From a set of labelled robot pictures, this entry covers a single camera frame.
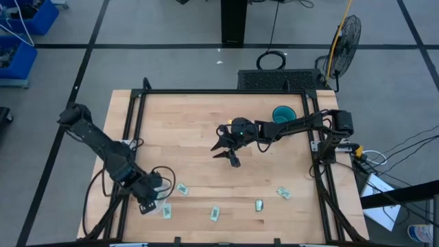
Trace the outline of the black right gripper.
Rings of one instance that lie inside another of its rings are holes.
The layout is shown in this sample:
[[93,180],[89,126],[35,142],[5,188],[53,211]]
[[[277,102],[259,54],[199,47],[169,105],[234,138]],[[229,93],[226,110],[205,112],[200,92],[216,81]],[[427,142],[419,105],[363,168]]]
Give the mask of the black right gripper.
[[212,150],[228,148],[228,150],[214,155],[213,158],[227,158],[233,167],[238,168],[241,163],[235,152],[256,141],[256,139],[257,129],[255,125],[246,118],[235,118],[224,128],[224,134],[218,136],[217,143],[211,148]]

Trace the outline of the clear plastic bag green contents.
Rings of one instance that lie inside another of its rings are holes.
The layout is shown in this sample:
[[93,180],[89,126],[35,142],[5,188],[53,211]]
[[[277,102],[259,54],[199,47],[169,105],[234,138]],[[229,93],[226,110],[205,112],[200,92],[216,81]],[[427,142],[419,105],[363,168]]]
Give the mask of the clear plastic bag green contents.
[[147,213],[148,215],[154,215],[162,211],[163,205],[167,201],[167,197],[172,189],[172,183],[169,179],[162,179],[162,185],[160,187],[155,187],[154,191],[158,193],[157,199],[155,199],[155,208]]

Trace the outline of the teal enamel mug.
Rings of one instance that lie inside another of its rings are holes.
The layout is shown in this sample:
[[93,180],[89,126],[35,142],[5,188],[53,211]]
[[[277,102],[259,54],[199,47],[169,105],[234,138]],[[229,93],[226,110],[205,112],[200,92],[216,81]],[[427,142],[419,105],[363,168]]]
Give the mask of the teal enamel mug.
[[289,106],[278,106],[272,112],[272,119],[274,123],[282,124],[296,120],[296,113]]

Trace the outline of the black grilled computer case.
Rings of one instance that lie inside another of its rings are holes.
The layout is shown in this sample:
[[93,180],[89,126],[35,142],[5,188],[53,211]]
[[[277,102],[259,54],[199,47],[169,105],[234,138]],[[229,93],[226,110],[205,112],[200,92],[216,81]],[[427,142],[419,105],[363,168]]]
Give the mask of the black grilled computer case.
[[319,69],[239,70],[237,88],[243,90],[320,90],[327,86]]

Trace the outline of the black floor fan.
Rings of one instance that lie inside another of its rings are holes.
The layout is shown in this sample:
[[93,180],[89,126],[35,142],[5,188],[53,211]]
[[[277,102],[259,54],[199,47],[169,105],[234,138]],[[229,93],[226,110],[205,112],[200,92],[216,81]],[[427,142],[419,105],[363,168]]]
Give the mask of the black floor fan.
[[340,33],[335,34],[330,49],[335,45],[333,53],[328,52],[325,56],[319,56],[315,60],[314,68],[318,69],[320,61],[323,61],[321,69],[324,71],[319,80],[329,87],[329,79],[335,80],[337,93],[340,90],[339,79],[346,73],[355,56],[361,37],[361,21],[353,15],[346,17]]

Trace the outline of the white paper sheet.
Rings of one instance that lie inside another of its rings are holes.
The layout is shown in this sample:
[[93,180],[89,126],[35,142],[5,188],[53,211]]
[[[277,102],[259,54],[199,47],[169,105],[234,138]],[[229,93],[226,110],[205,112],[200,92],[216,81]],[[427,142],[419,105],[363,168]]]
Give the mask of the white paper sheet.
[[[387,192],[392,190],[394,190],[394,187],[384,182],[378,176],[371,174],[366,179],[365,185],[360,193],[360,197],[363,198],[366,196],[373,196],[381,193],[382,191]],[[363,213],[365,216],[369,217],[371,220],[375,221],[388,231],[392,231],[396,224],[396,219],[400,209],[400,205],[392,205],[363,209]]]

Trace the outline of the blue storage bin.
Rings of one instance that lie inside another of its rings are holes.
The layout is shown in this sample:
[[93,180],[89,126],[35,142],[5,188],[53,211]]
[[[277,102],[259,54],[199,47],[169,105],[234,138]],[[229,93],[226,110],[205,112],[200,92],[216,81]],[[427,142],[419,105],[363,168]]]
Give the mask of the blue storage bin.
[[27,79],[37,50],[14,36],[0,36],[0,78]]
[[59,10],[51,0],[0,0],[0,28],[44,36],[54,24]]

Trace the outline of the black beam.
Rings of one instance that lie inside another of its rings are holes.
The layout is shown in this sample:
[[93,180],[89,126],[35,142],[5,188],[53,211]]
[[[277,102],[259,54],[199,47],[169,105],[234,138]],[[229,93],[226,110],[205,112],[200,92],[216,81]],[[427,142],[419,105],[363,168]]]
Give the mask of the black beam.
[[371,209],[376,207],[386,207],[392,205],[403,205],[410,202],[418,202],[422,200],[431,200],[435,195],[439,194],[439,180],[394,189],[391,191],[381,192],[371,196],[360,198],[363,209]]

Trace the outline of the white blue bottle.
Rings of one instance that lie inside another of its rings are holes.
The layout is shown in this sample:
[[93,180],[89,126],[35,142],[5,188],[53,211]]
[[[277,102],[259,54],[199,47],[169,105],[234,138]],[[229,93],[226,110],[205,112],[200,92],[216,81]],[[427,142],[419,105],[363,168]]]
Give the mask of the white blue bottle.
[[414,242],[432,243],[434,240],[434,226],[432,224],[413,224],[407,228],[409,238]]

